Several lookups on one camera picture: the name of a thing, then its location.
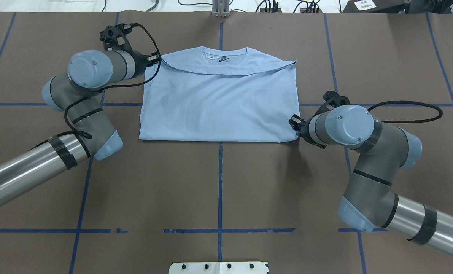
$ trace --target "gray robot arm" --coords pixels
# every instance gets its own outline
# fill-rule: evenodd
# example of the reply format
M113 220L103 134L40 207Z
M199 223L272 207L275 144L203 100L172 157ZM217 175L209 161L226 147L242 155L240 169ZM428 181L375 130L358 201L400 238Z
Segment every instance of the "gray robot arm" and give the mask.
M349 101L307 120L294 115L289 122L311 144L339 144L360 153L338 209L341 220L364 232L375 227L397 231L453 255L453 217L391 190L397 170L412 167L421 156L416 136Z
M91 156L102 160L120 150L123 142L94 98L110 83L143 75L160 61L160 53L142 55L131 49L126 35L138 24L108 26L100 33L106 51L75 54L65 73L42 89L49 106L65 111L72 131L0 165L0 207Z

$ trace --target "white sticker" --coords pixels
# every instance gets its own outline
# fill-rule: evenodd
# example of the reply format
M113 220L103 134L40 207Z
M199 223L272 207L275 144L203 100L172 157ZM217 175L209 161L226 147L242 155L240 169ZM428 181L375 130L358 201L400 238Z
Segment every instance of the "white sticker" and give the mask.
M355 2L355 6L358 10L368 10L376 8L377 6L374 4L373 0L361 0Z

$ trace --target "light blue joint cap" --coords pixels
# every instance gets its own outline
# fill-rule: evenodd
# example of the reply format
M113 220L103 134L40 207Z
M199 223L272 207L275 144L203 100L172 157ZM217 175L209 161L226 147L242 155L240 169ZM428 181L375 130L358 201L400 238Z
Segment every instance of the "light blue joint cap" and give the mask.
M50 106L51 108L55 109L56 111L64 111L62 108L58 107L56 103L54 102L54 99L52 99L51 95L51 83L52 80L54 80L55 76L52 77L52 79L47 82L47 84L44 85L42 88L42 98L44 99L44 102L47 104L47 106Z
M374 132L374 117L359 105L337 107L326 116L326 132L341 145L365 142Z
M340 207L338 208L338 217L355 229L368 233L374 231L375 225L344 196L341 198Z
M76 84L84 88L97 88L108 83L113 74L113 64L103 52L87 50L71 57L68 71Z
M98 161L103 160L104 158L114 154L115 152L119 151L123 147L123 141L118 135L118 131L115 130L111 137L106 141L106 143L98 150L98 152L94 155L94 158Z
M402 130L407 137L407 144L409 146L407 159L405 160L405 163L401 166L401 168L411 168L416 164L419 158L421 158L421 154L423 153L423 144L416 135L411 134L402 128L399 129Z

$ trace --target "metallic cylinder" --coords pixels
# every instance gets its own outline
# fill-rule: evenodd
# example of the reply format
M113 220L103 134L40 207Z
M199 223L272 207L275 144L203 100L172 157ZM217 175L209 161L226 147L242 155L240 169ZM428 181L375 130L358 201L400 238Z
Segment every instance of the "metallic cylinder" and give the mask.
M76 162L87 158L74 135L59 137ZM0 206L67 170L54 148L46 142L0 165Z
M399 196L395 215L387 226L388 230L404 234L408 239L416 236L424 220L424 206L420 203Z
M453 255L453 216L438 211L438 223L427 245Z

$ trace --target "light blue shirt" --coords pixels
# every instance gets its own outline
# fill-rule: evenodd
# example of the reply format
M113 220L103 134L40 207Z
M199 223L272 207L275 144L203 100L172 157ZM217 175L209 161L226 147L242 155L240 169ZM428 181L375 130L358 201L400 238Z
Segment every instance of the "light blue shirt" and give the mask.
M206 47L162 56L143 88L140 139L287 142L299 115L296 61L252 48ZM157 66L146 69L149 78Z

